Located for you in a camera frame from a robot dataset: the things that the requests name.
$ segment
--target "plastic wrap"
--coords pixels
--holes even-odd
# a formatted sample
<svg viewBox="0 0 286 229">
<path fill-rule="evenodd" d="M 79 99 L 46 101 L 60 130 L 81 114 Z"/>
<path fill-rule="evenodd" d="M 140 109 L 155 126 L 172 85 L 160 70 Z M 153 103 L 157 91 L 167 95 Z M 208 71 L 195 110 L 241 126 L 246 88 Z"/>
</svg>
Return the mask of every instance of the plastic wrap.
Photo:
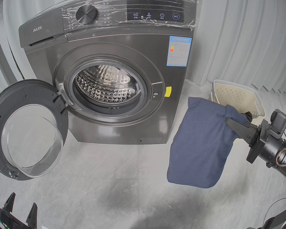
<svg viewBox="0 0 286 229">
<path fill-rule="evenodd" d="M 130 23 L 144 23 L 154 26 L 173 26 L 180 28 L 195 27 L 196 1 L 195 0 L 86 0 L 86 1 L 64 1 L 61 2 L 64 31 L 66 34 L 89 27 L 102 29 L 106 27 L 117 27 Z M 81 24 L 76 19 L 76 12 L 82 5 L 93 5 L 99 12 L 99 16 L 89 24 Z M 142 11 L 150 11 L 143 16 Z M 161 15 L 169 15 L 168 20 Z"/>
</svg>

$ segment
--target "door glass window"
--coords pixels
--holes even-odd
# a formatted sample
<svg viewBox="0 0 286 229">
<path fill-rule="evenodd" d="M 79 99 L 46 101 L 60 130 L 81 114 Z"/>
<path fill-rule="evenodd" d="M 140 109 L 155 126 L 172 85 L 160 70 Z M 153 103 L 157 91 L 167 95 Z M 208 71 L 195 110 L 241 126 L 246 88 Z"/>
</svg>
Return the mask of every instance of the door glass window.
<svg viewBox="0 0 286 229">
<path fill-rule="evenodd" d="M 31 104 L 8 118 L 1 144 L 9 163 L 29 177 L 39 177 L 58 162 L 63 139 L 53 114 L 46 107 Z"/>
</svg>

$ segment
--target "washing machine door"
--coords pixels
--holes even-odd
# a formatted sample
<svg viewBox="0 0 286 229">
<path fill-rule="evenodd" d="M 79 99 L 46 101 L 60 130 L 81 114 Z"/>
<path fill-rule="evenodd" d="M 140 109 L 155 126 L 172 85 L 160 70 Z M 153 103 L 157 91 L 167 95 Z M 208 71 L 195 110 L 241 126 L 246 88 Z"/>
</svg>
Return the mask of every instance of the washing machine door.
<svg viewBox="0 0 286 229">
<path fill-rule="evenodd" d="M 52 85 L 22 80 L 0 94 L 0 172 L 43 176 L 59 161 L 68 130 L 65 101 Z"/>
</svg>

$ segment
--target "play/pause button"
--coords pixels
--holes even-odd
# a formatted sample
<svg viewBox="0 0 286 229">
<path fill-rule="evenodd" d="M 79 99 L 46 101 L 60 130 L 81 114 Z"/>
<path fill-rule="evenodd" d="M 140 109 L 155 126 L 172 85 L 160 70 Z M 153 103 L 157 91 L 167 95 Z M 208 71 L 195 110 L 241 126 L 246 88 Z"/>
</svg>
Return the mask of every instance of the play/pause button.
<svg viewBox="0 0 286 229">
<path fill-rule="evenodd" d="M 180 15 L 179 15 L 178 13 L 174 13 L 174 14 L 173 14 L 173 18 L 174 18 L 175 20 L 178 20 L 178 19 L 180 18 Z"/>
</svg>

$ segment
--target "blue cloth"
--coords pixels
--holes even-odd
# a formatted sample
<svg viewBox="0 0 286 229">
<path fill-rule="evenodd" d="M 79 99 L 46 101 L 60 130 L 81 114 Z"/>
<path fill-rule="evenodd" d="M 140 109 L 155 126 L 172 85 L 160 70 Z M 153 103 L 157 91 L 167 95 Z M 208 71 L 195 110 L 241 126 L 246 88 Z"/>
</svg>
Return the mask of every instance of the blue cloth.
<svg viewBox="0 0 286 229">
<path fill-rule="evenodd" d="M 188 110 L 171 144 L 169 182 L 200 188 L 217 183 L 238 138 L 225 123 L 226 117 L 247 122 L 246 116 L 230 105 L 189 97 Z"/>
</svg>

